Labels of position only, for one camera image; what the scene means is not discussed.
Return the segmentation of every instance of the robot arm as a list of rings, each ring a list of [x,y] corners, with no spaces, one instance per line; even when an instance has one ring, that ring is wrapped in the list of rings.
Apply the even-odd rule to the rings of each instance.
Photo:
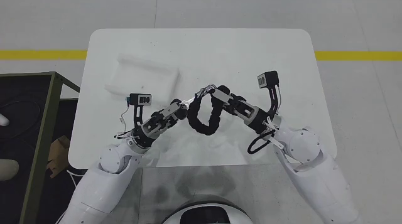
[[[131,94],[127,102],[134,106],[134,129],[116,135],[116,139],[122,140],[120,145],[106,147],[88,169],[60,223],[100,223],[119,203],[143,154],[164,131],[187,116],[185,105],[174,100],[169,107],[155,112],[142,123],[142,106],[151,104],[151,95]]]
[[[325,150],[318,136],[309,128],[291,129],[276,114],[279,108],[276,86],[279,87],[278,74],[268,72],[258,77],[259,87],[268,88],[271,108],[268,112],[250,105],[242,97],[226,95],[214,90],[211,95],[225,103],[224,110],[238,116],[259,136],[252,141],[247,150],[254,154],[274,144],[275,153],[286,173],[303,199],[314,209],[325,224],[361,223],[350,193],[349,183],[342,171]],[[259,139],[265,143],[252,150]],[[292,164],[289,156],[300,164]]]

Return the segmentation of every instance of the green metal frame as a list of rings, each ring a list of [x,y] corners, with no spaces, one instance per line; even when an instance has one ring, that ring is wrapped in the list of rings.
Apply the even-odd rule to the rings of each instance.
[[[0,74],[1,77],[23,77],[23,76],[50,76],[48,94],[46,98],[45,109],[40,125],[38,140],[36,142],[35,155],[26,187],[23,209],[19,219],[20,224],[35,223],[38,214],[40,196],[42,194],[43,182],[45,179],[46,165],[50,144],[52,143],[53,130],[55,127],[58,103],[62,93],[63,84],[76,92],[80,92],[80,87],[70,80],[61,76],[57,72],[41,73],[10,73]]]

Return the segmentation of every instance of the white tabletop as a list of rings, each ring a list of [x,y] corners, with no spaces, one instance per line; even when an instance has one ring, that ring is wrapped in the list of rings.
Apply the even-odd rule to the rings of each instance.
[[[310,126],[322,136],[329,153],[337,147],[308,33],[301,29],[100,29],[89,42],[87,60],[68,154],[75,168],[88,168],[122,131],[120,114],[126,108],[111,95],[110,83],[119,55],[135,56],[177,67],[174,97],[189,99],[210,83],[226,85],[252,105],[268,110],[269,94],[259,89],[257,76],[278,71],[282,105],[279,113],[289,125]],[[207,115],[209,97],[201,117]],[[144,108],[144,120],[155,109]],[[132,109],[127,118],[133,115]],[[133,127],[126,120],[128,129]],[[144,155],[142,166],[216,166],[278,163],[273,148],[247,153],[256,133],[241,119],[222,113],[212,136],[196,133],[187,120],[162,134]]]

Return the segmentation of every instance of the yellow floor line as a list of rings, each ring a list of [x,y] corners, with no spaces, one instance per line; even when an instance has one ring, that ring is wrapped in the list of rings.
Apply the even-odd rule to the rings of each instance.
[[[402,51],[316,51],[318,61],[401,61]]]
[[[0,50],[0,60],[84,60],[86,50]]]
[[[86,50],[0,50],[0,60],[84,60]],[[319,61],[402,61],[402,51],[316,51]]]

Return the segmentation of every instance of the gray floor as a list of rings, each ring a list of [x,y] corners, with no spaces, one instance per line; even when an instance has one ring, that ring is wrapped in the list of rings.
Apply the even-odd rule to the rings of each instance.
[[[86,49],[99,28],[154,27],[302,28],[316,50],[400,51],[402,0],[0,0],[2,50]],[[402,223],[402,62],[318,67],[363,219]],[[84,61],[0,60],[0,73],[50,70],[80,84]],[[256,223],[321,223],[278,165],[140,170],[105,223],[157,223],[197,193],[232,200]]]

